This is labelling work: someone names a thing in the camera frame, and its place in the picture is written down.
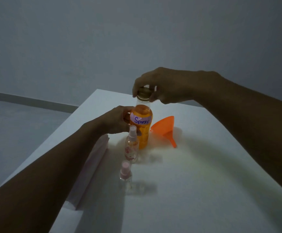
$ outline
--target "pink spray cap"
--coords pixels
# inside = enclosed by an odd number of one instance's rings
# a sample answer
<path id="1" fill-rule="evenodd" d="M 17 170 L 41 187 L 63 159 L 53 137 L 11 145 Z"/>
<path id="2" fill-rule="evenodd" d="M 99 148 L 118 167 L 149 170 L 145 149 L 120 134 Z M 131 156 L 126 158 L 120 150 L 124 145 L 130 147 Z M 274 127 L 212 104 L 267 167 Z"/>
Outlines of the pink spray cap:
<path id="1" fill-rule="evenodd" d="M 130 162 L 125 160 L 122 162 L 122 167 L 120 169 L 120 177 L 127 179 L 130 177 Z"/>
<path id="2" fill-rule="evenodd" d="M 129 141 L 137 140 L 137 127 L 135 125 L 131 125 L 129 128 Z"/>

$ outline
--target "clear plastic bottle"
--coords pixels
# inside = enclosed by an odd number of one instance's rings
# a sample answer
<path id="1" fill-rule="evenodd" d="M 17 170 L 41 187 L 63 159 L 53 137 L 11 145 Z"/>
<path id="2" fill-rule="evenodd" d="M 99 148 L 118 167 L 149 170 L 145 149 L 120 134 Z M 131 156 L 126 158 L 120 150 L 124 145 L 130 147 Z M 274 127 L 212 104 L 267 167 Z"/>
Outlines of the clear plastic bottle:
<path id="1" fill-rule="evenodd" d="M 125 157 L 131 163 L 135 163 L 138 159 L 139 140 L 137 137 L 137 127 L 131 125 L 129 135 L 125 141 Z"/>
<path id="2" fill-rule="evenodd" d="M 153 112 L 150 109 L 149 98 L 153 90 L 141 87 L 137 94 L 137 105 L 130 113 L 130 125 L 136 125 L 142 135 L 138 136 L 139 149 L 143 149 L 147 145 L 148 135 L 153 119 Z"/>
<path id="3" fill-rule="evenodd" d="M 125 160 L 122 162 L 120 169 L 120 189 L 125 193 L 131 189 L 130 182 L 132 180 L 132 172 L 130 171 L 131 164 Z"/>

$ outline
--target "forearm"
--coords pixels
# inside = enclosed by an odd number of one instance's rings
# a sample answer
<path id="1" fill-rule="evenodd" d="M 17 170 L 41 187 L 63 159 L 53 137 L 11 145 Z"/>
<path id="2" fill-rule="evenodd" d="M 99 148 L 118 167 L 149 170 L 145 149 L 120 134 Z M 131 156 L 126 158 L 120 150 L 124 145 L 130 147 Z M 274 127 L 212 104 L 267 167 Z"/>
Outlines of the forearm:
<path id="1" fill-rule="evenodd" d="M 0 231 L 48 232 L 101 135 L 99 121 L 84 124 L 1 186 Z"/>
<path id="2" fill-rule="evenodd" d="M 282 186 L 282 101 L 223 78 L 212 85 L 197 101 Z"/>

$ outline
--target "baseboard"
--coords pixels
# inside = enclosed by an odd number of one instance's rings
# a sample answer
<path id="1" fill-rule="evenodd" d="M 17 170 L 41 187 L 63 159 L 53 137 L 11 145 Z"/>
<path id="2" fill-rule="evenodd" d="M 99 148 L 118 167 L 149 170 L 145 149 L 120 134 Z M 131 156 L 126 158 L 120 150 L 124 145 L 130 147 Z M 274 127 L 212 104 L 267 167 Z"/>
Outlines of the baseboard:
<path id="1" fill-rule="evenodd" d="M 78 106 L 75 105 L 67 105 L 67 104 L 61 104 L 51 101 L 43 101 L 39 99 L 33 99 L 33 98 L 16 96 L 16 95 L 5 94 L 5 93 L 0 93 L 0 101 L 33 106 L 33 107 L 38 107 L 48 110 L 61 111 L 65 113 L 73 113 L 78 108 Z"/>

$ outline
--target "bottle cap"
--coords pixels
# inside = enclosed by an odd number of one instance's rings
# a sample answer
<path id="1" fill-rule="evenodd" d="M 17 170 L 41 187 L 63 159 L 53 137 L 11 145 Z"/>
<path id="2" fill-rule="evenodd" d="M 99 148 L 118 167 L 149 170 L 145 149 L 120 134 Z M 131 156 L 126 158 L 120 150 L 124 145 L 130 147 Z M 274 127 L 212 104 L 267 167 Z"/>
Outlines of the bottle cap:
<path id="1" fill-rule="evenodd" d="M 131 125 L 129 128 L 129 141 L 137 140 L 137 127 L 135 125 Z"/>
<path id="2" fill-rule="evenodd" d="M 130 177 L 130 162 L 125 160 L 122 162 L 122 167 L 120 169 L 120 177 L 127 179 Z"/>
<path id="3" fill-rule="evenodd" d="M 154 91 L 147 87 L 140 87 L 138 90 L 137 97 L 140 101 L 149 101 L 151 94 Z"/>

